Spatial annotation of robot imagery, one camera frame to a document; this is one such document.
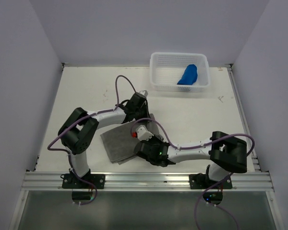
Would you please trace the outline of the grey terry towel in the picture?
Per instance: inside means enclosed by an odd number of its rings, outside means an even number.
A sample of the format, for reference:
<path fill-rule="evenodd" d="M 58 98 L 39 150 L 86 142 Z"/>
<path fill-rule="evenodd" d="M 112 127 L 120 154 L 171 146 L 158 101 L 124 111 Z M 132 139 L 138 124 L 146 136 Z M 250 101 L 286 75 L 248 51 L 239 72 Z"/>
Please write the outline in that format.
<path fill-rule="evenodd" d="M 130 135 L 133 124 L 125 123 L 100 135 L 111 163 L 123 164 L 136 157 L 133 151 L 139 140 Z"/>

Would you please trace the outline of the blue microfiber towel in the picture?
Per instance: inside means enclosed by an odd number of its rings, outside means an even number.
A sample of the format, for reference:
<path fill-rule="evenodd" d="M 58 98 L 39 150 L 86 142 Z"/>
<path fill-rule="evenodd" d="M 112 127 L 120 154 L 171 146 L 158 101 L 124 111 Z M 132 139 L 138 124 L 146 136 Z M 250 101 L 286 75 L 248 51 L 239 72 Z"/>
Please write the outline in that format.
<path fill-rule="evenodd" d="M 178 85 L 193 85 L 198 79 L 197 67 L 194 64 L 190 64 L 186 67 L 181 79 L 178 81 Z"/>

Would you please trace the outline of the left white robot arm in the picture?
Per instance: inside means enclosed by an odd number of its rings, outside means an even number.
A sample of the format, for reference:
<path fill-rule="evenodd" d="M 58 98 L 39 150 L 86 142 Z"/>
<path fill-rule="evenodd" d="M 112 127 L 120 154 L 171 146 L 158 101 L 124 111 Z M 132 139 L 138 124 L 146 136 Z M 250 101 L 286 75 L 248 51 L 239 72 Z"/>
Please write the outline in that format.
<path fill-rule="evenodd" d="M 70 171 L 75 174 L 73 182 L 79 188 L 87 187 L 90 182 L 86 150 L 95 132 L 110 125 L 149 118 L 147 95 L 146 90 L 135 92 L 126 104 L 120 103 L 114 109 L 91 114 L 79 107 L 68 117 L 58 131 L 58 138 L 68 151 Z"/>

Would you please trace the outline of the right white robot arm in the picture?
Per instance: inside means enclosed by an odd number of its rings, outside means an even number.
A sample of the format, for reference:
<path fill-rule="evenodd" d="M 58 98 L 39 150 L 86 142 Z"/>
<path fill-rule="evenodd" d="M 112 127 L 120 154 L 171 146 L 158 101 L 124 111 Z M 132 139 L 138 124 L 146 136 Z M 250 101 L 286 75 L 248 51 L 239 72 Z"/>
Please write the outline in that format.
<path fill-rule="evenodd" d="M 236 135 L 215 131 L 211 138 L 196 146 L 171 145 L 160 137 L 146 131 L 137 134 L 140 142 L 134 154 L 151 165 L 167 167 L 183 161 L 210 160 L 204 182 L 210 188 L 217 187 L 230 173 L 247 172 L 247 143 Z"/>

